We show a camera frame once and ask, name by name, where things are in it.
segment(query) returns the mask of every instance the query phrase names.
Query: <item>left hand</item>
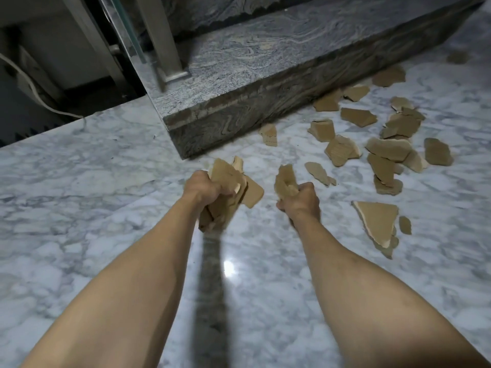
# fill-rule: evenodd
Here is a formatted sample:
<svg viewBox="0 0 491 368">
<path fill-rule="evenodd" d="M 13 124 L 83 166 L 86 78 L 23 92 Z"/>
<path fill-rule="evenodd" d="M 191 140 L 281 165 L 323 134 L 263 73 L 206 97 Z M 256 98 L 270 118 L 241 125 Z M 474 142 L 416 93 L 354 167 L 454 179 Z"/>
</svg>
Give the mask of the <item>left hand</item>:
<svg viewBox="0 0 491 368">
<path fill-rule="evenodd" d="M 184 185 L 183 197 L 192 198 L 203 210 L 205 206 L 214 202 L 220 194 L 232 195 L 233 193 L 218 182 L 212 182 L 204 170 L 197 170 Z"/>
</svg>

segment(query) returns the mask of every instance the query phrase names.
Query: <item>forearm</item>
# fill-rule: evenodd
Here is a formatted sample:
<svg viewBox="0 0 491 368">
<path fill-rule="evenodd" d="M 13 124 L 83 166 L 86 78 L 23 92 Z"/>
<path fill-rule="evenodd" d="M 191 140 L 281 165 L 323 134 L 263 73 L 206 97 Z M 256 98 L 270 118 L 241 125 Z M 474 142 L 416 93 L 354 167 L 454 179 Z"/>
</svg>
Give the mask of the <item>forearm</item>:
<svg viewBox="0 0 491 368">
<path fill-rule="evenodd" d="M 199 206 L 180 199 L 73 300 L 24 367 L 156 366 L 181 297 Z"/>
<path fill-rule="evenodd" d="M 323 315 L 348 366 L 436 366 L 446 358 L 485 364 L 398 278 L 344 248 L 315 218 L 300 216 L 294 224 Z"/>
</svg>

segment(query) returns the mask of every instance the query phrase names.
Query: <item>electrical cord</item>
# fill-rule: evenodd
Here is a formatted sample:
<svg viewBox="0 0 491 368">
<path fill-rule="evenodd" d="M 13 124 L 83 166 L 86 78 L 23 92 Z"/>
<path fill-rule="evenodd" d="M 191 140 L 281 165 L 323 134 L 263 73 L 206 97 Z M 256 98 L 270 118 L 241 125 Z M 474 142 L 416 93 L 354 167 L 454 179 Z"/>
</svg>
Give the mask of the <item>electrical cord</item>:
<svg viewBox="0 0 491 368">
<path fill-rule="evenodd" d="M 74 115 L 74 114 L 71 114 L 69 112 L 58 111 L 58 110 L 55 110 L 54 108 L 51 108 L 50 106 L 46 105 L 46 103 L 43 102 L 43 100 L 39 96 L 39 93 L 38 93 L 38 91 L 36 89 L 36 86 L 34 85 L 34 82 L 31 80 L 31 78 L 29 77 L 29 75 L 27 73 L 25 73 L 24 71 L 22 71 L 22 69 L 19 66 L 17 66 L 13 61 L 11 61 L 10 59 L 8 59 L 5 55 L 3 55 L 1 53 L 0 53 L 0 59 L 3 60 L 3 61 L 5 61 L 5 62 L 7 62 L 10 66 L 14 67 L 15 70 L 24 79 L 26 79 L 26 81 L 29 84 L 30 89 L 32 90 L 32 93 L 34 94 L 34 97 L 37 99 L 37 101 L 39 102 L 39 104 L 42 105 L 44 108 L 46 108 L 47 110 L 50 110 L 51 112 L 57 113 L 59 115 L 71 116 L 71 117 L 75 117 L 77 119 L 82 119 L 83 118 L 83 116 Z"/>
</svg>

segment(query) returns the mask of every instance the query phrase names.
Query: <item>hand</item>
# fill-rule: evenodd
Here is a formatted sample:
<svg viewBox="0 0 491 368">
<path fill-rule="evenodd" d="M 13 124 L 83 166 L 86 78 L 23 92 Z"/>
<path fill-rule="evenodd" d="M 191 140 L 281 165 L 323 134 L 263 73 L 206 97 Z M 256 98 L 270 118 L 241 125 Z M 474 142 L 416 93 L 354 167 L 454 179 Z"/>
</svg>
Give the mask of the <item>hand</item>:
<svg viewBox="0 0 491 368">
<path fill-rule="evenodd" d="M 298 189 L 300 192 L 297 195 L 289 196 L 277 202 L 276 207 L 284 211 L 293 222 L 302 215 L 312 216 L 320 221 L 321 209 L 314 184 L 312 182 L 303 183 L 298 186 Z"/>
<path fill-rule="evenodd" d="M 208 204 L 214 202 L 220 194 L 232 195 L 233 191 L 228 191 L 218 182 L 212 182 L 208 173 L 204 170 L 197 170 L 184 185 L 183 198 L 190 198 L 198 204 L 200 211 Z"/>
</svg>

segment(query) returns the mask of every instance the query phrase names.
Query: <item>marble floor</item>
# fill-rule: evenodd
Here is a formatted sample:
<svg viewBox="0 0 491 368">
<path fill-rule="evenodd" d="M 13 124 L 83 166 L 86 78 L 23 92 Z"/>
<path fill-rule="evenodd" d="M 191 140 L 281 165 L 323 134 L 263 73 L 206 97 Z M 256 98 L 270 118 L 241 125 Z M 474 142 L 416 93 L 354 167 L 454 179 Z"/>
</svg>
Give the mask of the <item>marble floor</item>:
<svg viewBox="0 0 491 368">
<path fill-rule="evenodd" d="M 195 232 L 161 366 L 341 365 L 300 242 L 274 207 L 278 166 L 292 163 L 306 181 L 306 161 L 338 181 L 314 182 L 325 226 L 409 284 L 491 359 L 490 40 L 491 14 L 479 11 L 443 46 L 404 62 L 406 83 L 343 102 L 378 115 L 366 129 L 307 106 L 278 121 L 277 148 L 253 132 L 182 161 L 144 97 L 0 149 L 0 366 L 21 363 L 90 279 L 165 214 L 194 170 L 235 154 L 265 196 L 252 210 L 240 207 L 221 238 Z M 445 63 L 452 49 L 468 50 L 471 60 Z M 329 116 L 337 133 L 363 145 L 379 133 L 394 95 L 427 116 L 416 148 L 437 137 L 455 163 L 406 170 L 392 197 L 376 194 L 366 154 L 335 168 L 306 130 Z M 412 220 L 413 235 L 399 235 L 393 260 L 373 247 L 352 200 L 397 204 Z"/>
</svg>

